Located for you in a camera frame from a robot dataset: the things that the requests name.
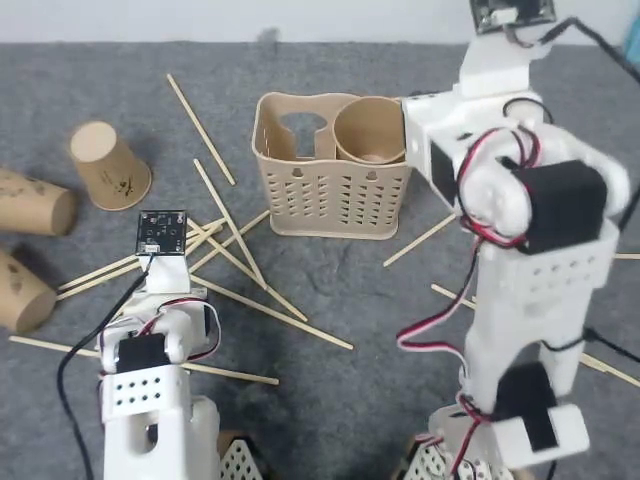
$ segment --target tipped-over paper cup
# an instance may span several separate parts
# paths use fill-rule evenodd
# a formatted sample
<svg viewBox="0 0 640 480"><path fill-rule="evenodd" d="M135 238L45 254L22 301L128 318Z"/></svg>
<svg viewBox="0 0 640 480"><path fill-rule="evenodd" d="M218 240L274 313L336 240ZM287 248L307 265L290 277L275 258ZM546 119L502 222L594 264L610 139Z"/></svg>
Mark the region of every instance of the tipped-over paper cup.
<svg viewBox="0 0 640 480"><path fill-rule="evenodd" d="M80 126L69 152L91 201L103 210L125 210L151 187L151 170L120 139L111 125L95 121Z"/></svg>
<svg viewBox="0 0 640 480"><path fill-rule="evenodd" d="M35 330L49 316L56 293L0 250L0 325L16 333Z"/></svg>
<svg viewBox="0 0 640 480"><path fill-rule="evenodd" d="M0 230L64 235L75 219L69 190L0 168Z"/></svg>

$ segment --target bamboo skewer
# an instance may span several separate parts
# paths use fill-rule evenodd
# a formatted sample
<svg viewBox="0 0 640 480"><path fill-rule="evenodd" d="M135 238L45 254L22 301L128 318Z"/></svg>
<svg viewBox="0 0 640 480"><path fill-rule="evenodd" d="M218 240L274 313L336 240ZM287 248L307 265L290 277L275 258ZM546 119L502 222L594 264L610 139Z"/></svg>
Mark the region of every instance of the bamboo skewer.
<svg viewBox="0 0 640 480"><path fill-rule="evenodd" d="M187 219L187 222L189 223L191 228L193 228L194 230L199 230L201 232L203 231L200 228L200 226L196 222L191 220L190 218ZM207 242L209 242L214 247L214 249L216 251L219 251L222 254L223 257L225 257L227 260L229 260L229 262L231 262L231 264L233 266L235 266L237 269L239 269L242 273L244 273L247 277L249 277L251 280L256 282L258 285L260 284L260 282L258 282L258 279L254 275L254 273L251 270L249 270L240 260L238 260L236 257L234 257L229 252L229 250L227 250L225 247L220 245L220 243L218 243L213 238L207 238ZM289 312L294 314L300 320L302 320L303 322L308 322L309 321L309 319L304 315L304 313L302 313L300 310L298 310L294 305L292 305L286 298L284 298L282 295L280 295L270 285L267 285L266 292L269 295L271 295L278 303L280 303L280 305L282 305L284 308L289 310Z"/></svg>
<svg viewBox="0 0 640 480"><path fill-rule="evenodd" d="M640 253L616 253L618 260L640 260Z"/></svg>
<svg viewBox="0 0 640 480"><path fill-rule="evenodd" d="M215 222L210 222L207 225L204 225L202 228L207 230L208 228L213 226L216 222L219 222L219 220L216 220ZM196 232L195 230L191 230L190 232L187 233L187 246L193 243L194 241L193 237L195 237L196 235L198 235L198 232ZM138 257L136 257L135 255L129 255L128 257L124 257L116 262L110 263L109 265L105 265L102 268L94 270L93 272L89 272L86 275L82 275L81 277L75 278L67 283L60 285L58 287L58 291L68 290L71 287L75 287L76 285L80 285L81 283L84 283L88 280L92 280L95 277L99 277L103 273L110 272L111 270L114 270L118 267L127 265L128 263L137 262L137 261L138 261Z"/></svg>
<svg viewBox="0 0 640 480"><path fill-rule="evenodd" d="M440 285L437 285L435 283L431 284L431 289L434 292L438 292L441 295L444 295L445 297L449 297L451 299L455 298L456 296L455 293L453 293L452 291L447 290L446 288L443 288ZM476 304L474 302L463 300L462 304L465 307L469 307L471 310L476 309ZM636 387L640 388L640 381L638 381L637 379L633 378L630 375L627 375L624 372L621 372L620 370L617 370L616 368L613 368L611 365L606 364L595 357L592 357L591 355L587 355L586 353L583 353L580 357L580 363L594 370L598 370L601 373L610 373L611 375L618 377L620 380L623 380L625 382L630 383L631 385L635 385Z"/></svg>
<svg viewBox="0 0 640 480"><path fill-rule="evenodd" d="M206 231L205 235L201 235L200 237L195 237L194 241L191 243L191 245L187 248L187 250L185 251L185 256L188 257L196 248L198 248L202 243L204 243L204 241L211 236L212 234L214 234L215 232L219 231L220 228L220 224L219 222L224 222L224 220L218 220L217 222L214 222L214 225L212 227L209 228L209 230ZM107 282L109 280L112 280L114 278L120 277L122 275L124 275L125 273L131 272L132 270L135 270L139 268L139 263L133 262L130 265L127 265L126 267L122 267L118 270L114 270L111 273L108 273L106 275L103 275L102 277L98 277L95 278L94 280L91 280L90 282L87 283L83 283L82 285L72 288L70 290L67 290L64 293L61 293L57 296L56 300L60 301L60 300L64 300L65 298L69 298L72 297L74 295L77 295L78 293L84 292L85 290L89 290L90 288L96 287L104 282Z"/></svg>
<svg viewBox="0 0 640 480"><path fill-rule="evenodd" d="M235 185L236 181L233 178L233 175L231 175L231 172L227 168L227 165L224 163L224 160L222 160L222 157L218 153L218 150L216 149L216 147L213 145L213 142L209 138L209 135L207 134L206 130L200 123L200 120L198 119L195 112L191 108L191 105L189 105L187 98L182 93L182 90L178 86L178 83L176 82L176 80L173 78L173 75L171 75L170 73L167 73L167 80L169 81L169 85L171 85L171 88L173 88L174 93L178 97L178 100L180 100L180 103L182 103L182 106L187 112L187 115L193 122L193 126L196 127L196 130L198 130L198 133L200 134L200 137L202 138L202 141L204 142L204 144L209 149L211 156L218 163L220 170L222 170L222 173L224 173L224 176L227 177L227 180L229 181L229 183L231 185Z"/></svg>
<svg viewBox="0 0 640 480"><path fill-rule="evenodd" d="M220 195L218 195L218 192L216 191L215 187L213 186L213 183L211 182L211 179L207 176L207 172L204 171L204 168L202 168L202 165L200 164L197 158L193 159L193 164L195 165L196 170L198 170L198 173L200 174L200 176L202 177L202 181L205 183L205 185L209 189L209 193L213 197L213 200L218 205L218 209L222 213L222 216L227 220L227 225L229 225L229 228L233 232L233 236L236 237L236 242L238 242L238 245L242 249L242 253L244 253L244 256L249 262L249 265L251 266L251 270L253 270L253 273L256 274L258 283L260 283L260 286L266 290L267 284L264 281L264 277L262 276L262 273L260 272L260 269L258 268L256 261L253 259L253 255L251 255L251 252L249 251L247 244L244 243L242 235L238 231L238 227L236 227L236 224L231 218L231 215L229 215L229 212L227 211L227 207L224 206L224 202L222 201L222 198L220 198Z"/></svg>
<svg viewBox="0 0 640 480"><path fill-rule="evenodd" d="M260 215L258 215L256 218L254 218L249 223L247 223L244 227L242 227L240 229L240 233L242 235L244 235L245 233L247 233L249 230L251 230L253 227L255 227L257 224L259 224L262 220L264 220L268 216L269 216L269 210L265 210ZM231 245L235 241L236 241L236 237L232 235L229 238L227 238L224 242L222 242L222 246L226 248L226 247L228 247L229 245ZM194 263L191 266L191 268L189 269L189 273L195 273L196 270L198 270L204 264L206 264L211 259L216 257L219 253L220 252L218 251L218 249L213 249L211 252L207 253L204 257L202 257L200 260L198 260L196 263Z"/></svg>
<svg viewBox="0 0 640 480"><path fill-rule="evenodd" d="M9 341L15 342L15 343L22 343L24 345L31 345L33 347L45 348L48 350L55 350L58 352L68 352L71 350L71 347L68 347L66 345L60 345L58 343L52 343L52 342L45 342L43 340L36 340L35 338L19 337L16 335L11 335L9 337ZM80 355L82 357L100 358L99 352L96 352L95 350L87 350L84 348L78 350L76 355ZM253 375L251 373L235 372L233 370L225 370L223 368L210 367L208 365L202 365L199 363L183 363L182 367L186 368L187 370L209 373L213 375L220 375L223 377L235 378L237 380L266 383L268 385L280 384L280 380L278 380L277 378L262 377L260 375Z"/></svg>
<svg viewBox="0 0 640 480"><path fill-rule="evenodd" d="M304 322L300 322L299 320L295 320L291 317L287 317L286 315L280 312L277 312L269 307L265 307L264 305L261 305L260 303L255 302L250 298L243 297L242 295L239 295L235 292L227 290L226 288L216 285L215 283L209 282L207 280L203 280L202 278L197 277L195 275L191 275L191 280L199 285L202 285L203 287L207 287L209 290L213 290L214 292L219 293L220 295L224 295L225 297L231 298L236 302L242 303L248 307L254 308L263 313L266 313L267 315L277 318L278 320L281 320L284 323L291 325L292 327L299 328L300 330L310 333L311 335L315 335L316 337L326 340L327 342L333 343L334 345L337 345L339 347L346 348L347 350L353 350L353 345L351 345L350 343L347 343L344 340L341 340L339 338L334 337L333 335L323 332L322 330L319 330L310 325L307 325Z"/></svg>
<svg viewBox="0 0 640 480"><path fill-rule="evenodd" d="M424 242L427 238L435 235L436 233L438 233L440 230L442 230L444 227L446 227L447 225L449 225L451 222L453 222L455 220L456 216L451 214L449 215L447 218L443 219L440 223L438 223L437 225L434 225L433 227L431 227L429 230L427 230L425 233L423 233L422 235L420 235L418 238L416 238L413 242L411 242L409 245L407 245L406 247L404 247L402 250L400 250L398 253L391 255L387 260L384 261L384 263L382 264L382 266L384 267L388 267L389 265L391 265L393 262L395 262L396 260L398 260L400 257L402 257L403 255L406 255L407 253L409 253L411 250L413 250L414 248L416 248L418 245L420 245L422 242Z"/></svg>

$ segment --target basket handle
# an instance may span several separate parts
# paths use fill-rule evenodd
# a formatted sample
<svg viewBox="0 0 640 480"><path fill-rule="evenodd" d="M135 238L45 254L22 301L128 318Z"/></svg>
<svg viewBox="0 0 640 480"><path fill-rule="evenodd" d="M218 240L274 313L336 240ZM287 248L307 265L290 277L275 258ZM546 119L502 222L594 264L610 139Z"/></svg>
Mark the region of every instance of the basket handle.
<svg viewBox="0 0 640 480"><path fill-rule="evenodd" d="M322 117L327 122L327 125L335 120L342 107L359 98L357 95L348 93L290 95L274 92L267 96L271 100L271 110L278 117L283 117L290 113L315 113Z"/></svg>

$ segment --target white wall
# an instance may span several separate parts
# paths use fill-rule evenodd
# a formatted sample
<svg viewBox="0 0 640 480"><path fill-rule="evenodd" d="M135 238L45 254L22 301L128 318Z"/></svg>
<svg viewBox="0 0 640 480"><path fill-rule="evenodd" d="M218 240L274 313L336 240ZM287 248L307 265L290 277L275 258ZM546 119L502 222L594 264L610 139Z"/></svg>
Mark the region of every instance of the white wall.
<svg viewBox="0 0 640 480"><path fill-rule="evenodd" d="M640 0L556 0L621 43ZM465 43L468 0L0 0L0 42L250 42L275 28L283 42ZM565 43L587 43L568 32Z"/></svg>

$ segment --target circuit board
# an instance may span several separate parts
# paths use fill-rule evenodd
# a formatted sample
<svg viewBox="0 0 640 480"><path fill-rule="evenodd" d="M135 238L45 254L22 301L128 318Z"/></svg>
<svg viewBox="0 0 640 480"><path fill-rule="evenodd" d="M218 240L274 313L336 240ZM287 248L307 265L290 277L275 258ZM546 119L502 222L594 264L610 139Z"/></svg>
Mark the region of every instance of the circuit board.
<svg viewBox="0 0 640 480"><path fill-rule="evenodd" d="M138 218L136 255L184 255L187 212L143 210Z"/></svg>
<svg viewBox="0 0 640 480"><path fill-rule="evenodd" d="M518 19L511 25L514 28L529 27L541 23L556 21L556 10L553 0L470 0L473 22L478 35L502 29L494 25L492 14L495 10L515 7Z"/></svg>

